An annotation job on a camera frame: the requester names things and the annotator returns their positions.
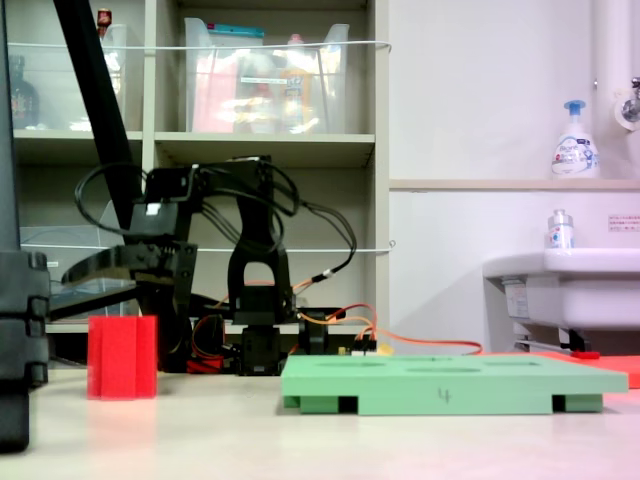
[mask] circular hole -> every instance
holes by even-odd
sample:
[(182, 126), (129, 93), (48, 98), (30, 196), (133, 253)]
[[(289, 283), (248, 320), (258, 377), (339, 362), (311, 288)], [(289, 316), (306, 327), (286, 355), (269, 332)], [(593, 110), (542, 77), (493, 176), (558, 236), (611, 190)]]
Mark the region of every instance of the circular hole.
[(417, 367), (417, 368), (407, 368), (407, 372), (415, 372), (415, 373), (476, 373), (479, 372), (479, 368), (429, 368), (429, 367)]
[(409, 357), (389, 357), (389, 360), (398, 360), (401, 362), (423, 362), (423, 363), (431, 363), (431, 362), (444, 362), (451, 361), (451, 357), (447, 357), (446, 355), (436, 355), (434, 357), (420, 357), (420, 356), (409, 356)]
[(526, 367), (526, 366), (538, 366), (539, 363), (535, 362), (484, 362), (485, 365), (492, 367)]
[(346, 368), (360, 368), (360, 367), (384, 367), (384, 363), (374, 362), (358, 362), (358, 363), (319, 363), (318, 367), (346, 367)]

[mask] pipe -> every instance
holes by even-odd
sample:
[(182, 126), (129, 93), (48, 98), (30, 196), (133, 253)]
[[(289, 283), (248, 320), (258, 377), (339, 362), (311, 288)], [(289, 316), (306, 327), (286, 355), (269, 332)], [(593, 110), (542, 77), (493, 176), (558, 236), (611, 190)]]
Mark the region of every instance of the pipe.
[(620, 95), (631, 88), (632, 0), (593, 0), (594, 65), (598, 88), (594, 98), (594, 137), (604, 177), (628, 178), (627, 131), (614, 116)]

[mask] black stand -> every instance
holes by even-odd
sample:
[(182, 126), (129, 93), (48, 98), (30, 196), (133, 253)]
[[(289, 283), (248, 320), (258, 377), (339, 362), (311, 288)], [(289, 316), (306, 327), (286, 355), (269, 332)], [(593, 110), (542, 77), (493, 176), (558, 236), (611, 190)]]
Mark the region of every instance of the black stand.
[(29, 391), (47, 382), (44, 255), (20, 251), (4, 0), (0, 0), (0, 452), (29, 445)]

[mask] white table surface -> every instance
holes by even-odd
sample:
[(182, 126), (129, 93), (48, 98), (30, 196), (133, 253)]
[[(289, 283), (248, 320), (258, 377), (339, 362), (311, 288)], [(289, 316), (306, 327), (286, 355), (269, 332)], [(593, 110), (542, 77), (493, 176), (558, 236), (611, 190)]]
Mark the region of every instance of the white table surface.
[(2, 480), (640, 479), (640, 391), (603, 414), (300, 416), (278, 378), (165, 375), (155, 400), (100, 402), (84, 371), (50, 374)]

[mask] clear plastic bin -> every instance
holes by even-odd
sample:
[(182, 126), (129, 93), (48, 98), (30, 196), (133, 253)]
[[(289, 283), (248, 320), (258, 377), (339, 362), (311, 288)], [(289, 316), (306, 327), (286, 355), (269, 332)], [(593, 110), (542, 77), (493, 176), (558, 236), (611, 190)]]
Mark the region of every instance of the clear plastic bin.
[[(185, 19), (189, 132), (346, 133), (347, 47), (216, 49), (207, 26)], [(325, 43), (345, 42), (333, 25)]]
[[(102, 47), (127, 130), (142, 128), (142, 50), (126, 25), (112, 25)], [(9, 46), (14, 128), (91, 131), (84, 101), (65, 48)]]
[[(115, 213), (111, 206), (103, 215), (103, 222), (115, 225)], [(101, 248), (123, 244), (122, 237), (104, 232), (93, 226), (60, 227), (21, 227), (20, 243), (25, 251), (42, 252), (47, 256), (47, 265), (51, 275), (51, 306), (64, 304), (70, 299), (120, 289), (133, 285), (133, 281), (115, 279), (97, 279), (76, 287), (63, 287), (62, 275), (77, 262), (97, 253)], [(87, 318), (89, 315), (136, 315), (137, 304), (134, 301), (111, 305), (106, 308), (83, 313), (74, 318)]]

